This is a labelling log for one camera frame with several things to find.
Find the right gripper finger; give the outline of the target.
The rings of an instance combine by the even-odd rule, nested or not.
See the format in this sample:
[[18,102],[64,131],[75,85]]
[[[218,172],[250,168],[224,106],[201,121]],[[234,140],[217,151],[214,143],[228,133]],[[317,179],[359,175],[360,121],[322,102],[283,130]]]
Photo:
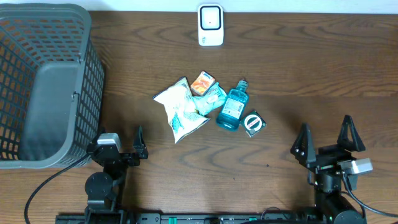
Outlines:
[[295,156],[301,165],[311,164],[316,161],[312,134],[307,123],[302,124],[300,132],[290,149],[290,153]]
[[337,144],[350,152],[363,152],[366,150],[350,115],[345,115],[343,119]]

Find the dark green round-logo packet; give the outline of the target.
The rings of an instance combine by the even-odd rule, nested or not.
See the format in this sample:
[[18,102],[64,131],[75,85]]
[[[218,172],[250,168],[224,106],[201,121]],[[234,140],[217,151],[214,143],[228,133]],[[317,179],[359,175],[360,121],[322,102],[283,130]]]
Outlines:
[[240,125],[244,128],[246,134],[252,138],[264,129],[267,123],[256,110],[252,110],[240,120]]

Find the cream snack bag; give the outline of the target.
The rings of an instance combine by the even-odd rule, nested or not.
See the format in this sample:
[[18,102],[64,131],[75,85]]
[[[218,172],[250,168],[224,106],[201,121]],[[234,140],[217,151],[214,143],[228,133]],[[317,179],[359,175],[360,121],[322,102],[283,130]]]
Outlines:
[[186,77],[181,77],[152,99],[164,106],[175,144],[210,120],[198,112]]

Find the teal Listerine mouthwash bottle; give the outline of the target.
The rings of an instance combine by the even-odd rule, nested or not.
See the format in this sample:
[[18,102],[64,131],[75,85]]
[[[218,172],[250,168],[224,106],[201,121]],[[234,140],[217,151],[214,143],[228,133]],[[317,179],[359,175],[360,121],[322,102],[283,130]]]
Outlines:
[[247,88],[248,82],[242,79],[238,82],[236,88],[230,89],[226,102],[216,119],[218,126],[228,131],[238,130],[243,111],[249,101],[249,96],[246,93]]

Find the small orange box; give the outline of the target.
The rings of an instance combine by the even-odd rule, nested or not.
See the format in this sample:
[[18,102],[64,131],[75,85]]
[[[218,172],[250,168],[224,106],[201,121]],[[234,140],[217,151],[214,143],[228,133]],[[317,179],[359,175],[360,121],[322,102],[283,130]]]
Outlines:
[[195,81],[190,85],[190,89],[199,96],[203,96],[214,84],[216,79],[207,73],[202,71]]

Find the teal wet wipes packet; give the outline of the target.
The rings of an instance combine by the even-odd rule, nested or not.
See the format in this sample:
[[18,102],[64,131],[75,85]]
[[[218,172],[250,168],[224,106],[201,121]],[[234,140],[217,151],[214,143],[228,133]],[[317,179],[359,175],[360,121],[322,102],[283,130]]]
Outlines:
[[193,101],[196,109],[202,116],[206,116],[211,111],[223,106],[226,102],[227,94],[219,83],[216,82],[205,95],[194,96]]

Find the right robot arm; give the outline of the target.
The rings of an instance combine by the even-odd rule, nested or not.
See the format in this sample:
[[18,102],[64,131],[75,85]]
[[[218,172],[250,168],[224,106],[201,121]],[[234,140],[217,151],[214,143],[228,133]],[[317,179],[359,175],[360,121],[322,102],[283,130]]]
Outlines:
[[290,153],[308,169],[308,182],[315,191],[315,215],[323,223],[366,223],[366,212],[359,212],[343,196],[341,183],[346,180],[348,190],[354,190],[361,163],[352,152],[366,148],[355,128],[353,119],[343,119],[336,144],[315,149],[312,133],[303,123]]

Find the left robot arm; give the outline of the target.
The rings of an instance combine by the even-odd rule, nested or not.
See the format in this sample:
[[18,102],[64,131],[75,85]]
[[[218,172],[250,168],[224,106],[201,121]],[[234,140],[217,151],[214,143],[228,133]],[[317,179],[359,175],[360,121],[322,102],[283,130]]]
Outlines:
[[85,192],[88,205],[85,223],[135,223],[133,212],[121,208],[127,170],[148,158],[142,127],[136,129],[133,152],[121,152],[121,141],[116,133],[100,133],[89,143],[86,152],[91,160],[103,167],[88,177]]

